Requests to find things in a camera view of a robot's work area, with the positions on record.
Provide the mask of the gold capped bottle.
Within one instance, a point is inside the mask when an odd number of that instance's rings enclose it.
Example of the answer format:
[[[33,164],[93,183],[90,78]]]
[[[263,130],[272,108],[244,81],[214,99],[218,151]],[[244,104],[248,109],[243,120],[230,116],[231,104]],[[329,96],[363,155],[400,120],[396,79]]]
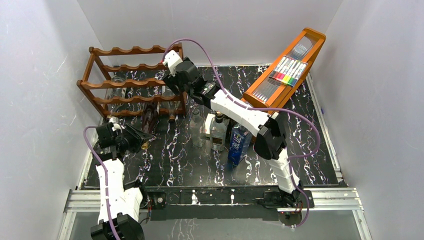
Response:
[[[144,105],[142,111],[142,125],[141,130],[144,133],[151,134],[153,128],[158,122],[160,106],[158,102],[150,102]]]

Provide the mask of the clear shelf bottle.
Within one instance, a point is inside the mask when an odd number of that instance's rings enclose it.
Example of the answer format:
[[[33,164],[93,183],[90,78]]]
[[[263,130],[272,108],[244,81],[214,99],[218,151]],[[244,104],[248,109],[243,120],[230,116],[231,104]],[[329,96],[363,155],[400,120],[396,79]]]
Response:
[[[206,142],[205,139],[205,119],[201,116],[198,109],[193,110],[189,122],[192,144],[195,147],[202,148]]]

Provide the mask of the clear whisky bottle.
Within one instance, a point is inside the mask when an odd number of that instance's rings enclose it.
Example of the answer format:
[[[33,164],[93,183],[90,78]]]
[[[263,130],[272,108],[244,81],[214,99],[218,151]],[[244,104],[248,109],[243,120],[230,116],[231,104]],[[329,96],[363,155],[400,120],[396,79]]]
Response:
[[[227,135],[229,120],[222,112],[216,111],[209,126],[210,148],[214,151],[223,151]]]

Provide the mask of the blue bottle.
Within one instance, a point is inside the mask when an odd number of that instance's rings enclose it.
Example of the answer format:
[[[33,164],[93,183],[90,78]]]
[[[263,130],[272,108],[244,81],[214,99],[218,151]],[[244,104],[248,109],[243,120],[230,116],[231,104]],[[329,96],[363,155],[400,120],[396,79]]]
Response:
[[[233,126],[229,141],[228,161],[232,166],[238,166],[247,155],[252,133],[241,124]]]

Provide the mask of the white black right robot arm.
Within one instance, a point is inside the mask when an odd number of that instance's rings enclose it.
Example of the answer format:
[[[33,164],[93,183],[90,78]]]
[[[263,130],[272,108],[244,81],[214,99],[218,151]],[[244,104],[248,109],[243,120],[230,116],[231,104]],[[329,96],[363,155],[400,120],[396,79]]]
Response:
[[[298,190],[300,180],[294,174],[287,153],[284,118],[277,112],[270,115],[253,109],[216,82],[205,80],[188,57],[169,52],[162,64],[169,70],[163,81],[175,95],[187,93],[197,104],[228,116],[255,137],[253,149],[259,157],[269,161],[278,187],[283,191],[282,202],[295,207],[302,195]]]

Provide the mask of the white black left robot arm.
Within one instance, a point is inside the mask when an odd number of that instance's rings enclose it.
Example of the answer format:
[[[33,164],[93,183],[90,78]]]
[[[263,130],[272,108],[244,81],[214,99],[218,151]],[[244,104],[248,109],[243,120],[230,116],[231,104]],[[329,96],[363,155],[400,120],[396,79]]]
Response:
[[[88,147],[98,161],[100,210],[97,224],[90,229],[93,240],[143,240],[140,208],[149,203],[149,194],[140,180],[124,183],[123,158],[138,153],[153,136],[130,124],[110,121],[95,127],[97,146]]]

